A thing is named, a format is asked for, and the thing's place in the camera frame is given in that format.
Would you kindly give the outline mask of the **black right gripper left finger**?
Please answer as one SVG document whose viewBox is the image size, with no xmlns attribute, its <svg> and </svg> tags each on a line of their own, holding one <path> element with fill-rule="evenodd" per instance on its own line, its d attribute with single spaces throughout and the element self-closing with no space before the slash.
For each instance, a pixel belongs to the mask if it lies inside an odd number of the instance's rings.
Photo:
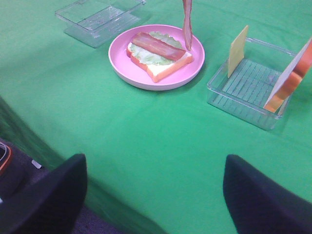
<svg viewBox="0 0 312 234">
<path fill-rule="evenodd" d="M 0 205 L 2 234 L 69 234 L 87 193 L 84 154 L 66 160 Z"/>
</svg>

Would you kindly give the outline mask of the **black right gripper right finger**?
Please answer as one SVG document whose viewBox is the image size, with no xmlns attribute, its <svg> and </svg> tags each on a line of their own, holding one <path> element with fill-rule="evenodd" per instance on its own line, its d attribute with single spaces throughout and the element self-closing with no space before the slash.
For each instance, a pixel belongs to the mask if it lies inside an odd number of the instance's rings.
<svg viewBox="0 0 312 234">
<path fill-rule="evenodd" d="M 227 155 L 223 195 L 239 234 L 310 234 L 312 204 L 238 155 Z"/>
</svg>

